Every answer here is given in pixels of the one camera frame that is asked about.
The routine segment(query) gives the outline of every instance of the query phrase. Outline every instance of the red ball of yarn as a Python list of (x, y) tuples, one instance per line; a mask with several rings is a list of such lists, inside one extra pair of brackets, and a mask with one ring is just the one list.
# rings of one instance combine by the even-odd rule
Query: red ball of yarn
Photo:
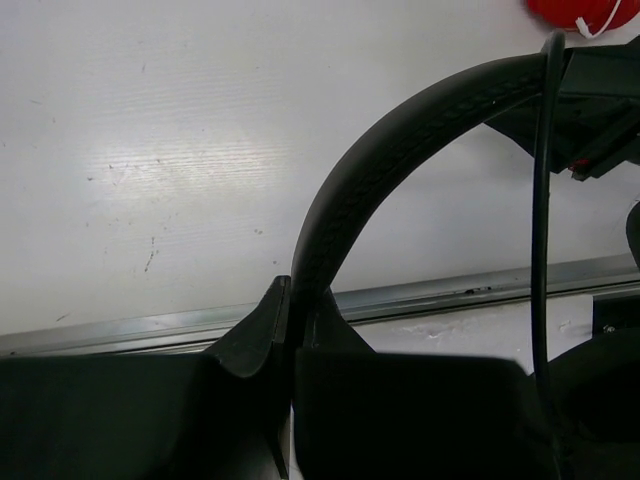
[[(599, 32), (616, 8), (617, 0), (527, 0), (532, 12), (550, 24), (565, 30), (577, 30), (576, 20), (583, 18), (592, 34)], [(629, 23), (640, 12), (640, 0), (621, 0), (606, 30)]]

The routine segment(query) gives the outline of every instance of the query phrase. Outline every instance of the red object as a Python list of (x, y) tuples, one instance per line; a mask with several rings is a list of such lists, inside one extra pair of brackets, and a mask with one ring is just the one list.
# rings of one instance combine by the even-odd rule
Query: red object
[[(527, 0), (529, 9), (550, 24), (576, 31), (576, 20), (582, 17), (591, 33), (599, 32), (605, 26), (616, 3), (616, 0)], [(640, 0), (622, 0), (606, 30), (629, 23), (638, 12)]]

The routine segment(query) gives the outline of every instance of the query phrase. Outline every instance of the white cord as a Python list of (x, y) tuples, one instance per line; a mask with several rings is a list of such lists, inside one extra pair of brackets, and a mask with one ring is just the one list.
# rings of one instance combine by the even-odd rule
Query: white cord
[(578, 27), (578, 31), (582, 34), (584, 38), (589, 38), (589, 39), (596, 38), (598, 35), (604, 32), (609, 25), (611, 25), (611, 22), (613, 21), (613, 17), (615, 17), (616, 13), (618, 13), (618, 9), (620, 8), (621, 3), (622, 3), (622, 0), (616, 1), (616, 4), (613, 7), (613, 10), (611, 11), (611, 15), (609, 15), (609, 18), (607, 19), (607, 21), (604, 22), (604, 25), (602, 26), (599, 32), (591, 33), (589, 31), (589, 25), (587, 25), (587, 22), (585, 22), (584, 18), (582, 17), (579, 17), (576, 20), (576, 27)]

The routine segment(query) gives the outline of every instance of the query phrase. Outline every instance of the black cable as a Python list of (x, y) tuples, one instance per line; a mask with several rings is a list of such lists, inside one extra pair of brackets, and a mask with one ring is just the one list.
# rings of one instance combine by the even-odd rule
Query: black cable
[(546, 41), (547, 54), (540, 113), (536, 128), (533, 173), (531, 240), (531, 347), (540, 404), (551, 427), (553, 447), (561, 478), (570, 477), (562, 442), (562, 426), (553, 401), (547, 357), (547, 250), (549, 237), (549, 163), (553, 124), (564, 67), (564, 33), (554, 32)]

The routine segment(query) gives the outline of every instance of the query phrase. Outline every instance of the stain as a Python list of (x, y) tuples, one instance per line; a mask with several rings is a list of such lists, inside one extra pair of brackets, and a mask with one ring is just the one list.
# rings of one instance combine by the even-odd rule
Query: stain
[(151, 261), (153, 260), (154, 255), (155, 252), (151, 252), (151, 255), (149, 255), (149, 260), (147, 260), (147, 264), (144, 266), (144, 273), (147, 273), (149, 271), (149, 265), (151, 265)]
[(67, 318), (69, 315), (71, 315), (71, 312), (65, 313), (65, 314), (64, 314), (64, 315), (62, 315), (61, 317), (58, 317), (54, 323), (58, 323), (60, 320), (64, 320), (64, 319), (65, 319), (65, 318)]

